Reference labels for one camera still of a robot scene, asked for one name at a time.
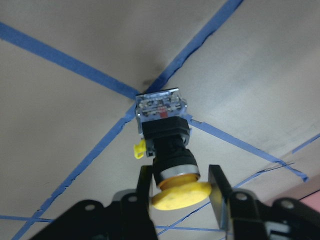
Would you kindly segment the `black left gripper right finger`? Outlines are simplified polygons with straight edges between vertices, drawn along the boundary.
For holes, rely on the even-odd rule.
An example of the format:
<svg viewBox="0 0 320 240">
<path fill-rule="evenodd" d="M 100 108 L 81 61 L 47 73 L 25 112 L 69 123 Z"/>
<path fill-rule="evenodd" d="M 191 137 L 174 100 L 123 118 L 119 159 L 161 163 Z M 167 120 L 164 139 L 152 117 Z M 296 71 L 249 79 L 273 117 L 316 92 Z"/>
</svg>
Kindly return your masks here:
<svg viewBox="0 0 320 240">
<path fill-rule="evenodd" d="M 222 168 L 208 167 L 209 196 L 227 240 L 318 240 L 320 214 L 297 199 L 283 197 L 271 206 L 250 190 L 231 187 Z"/>
</svg>

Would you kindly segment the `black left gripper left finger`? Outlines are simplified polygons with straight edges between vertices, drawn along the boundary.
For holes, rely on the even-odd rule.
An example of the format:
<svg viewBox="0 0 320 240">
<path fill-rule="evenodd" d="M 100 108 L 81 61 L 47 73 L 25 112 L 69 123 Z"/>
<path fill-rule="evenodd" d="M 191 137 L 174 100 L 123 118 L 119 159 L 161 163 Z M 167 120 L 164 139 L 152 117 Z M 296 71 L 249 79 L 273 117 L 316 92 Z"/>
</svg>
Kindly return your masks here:
<svg viewBox="0 0 320 240">
<path fill-rule="evenodd" d="M 135 189 L 117 192 L 108 206 L 92 199 L 79 201 L 32 239 L 156 240 L 149 213 L 152 176 L 152 166 L 142 166 Z"/>
</svg>

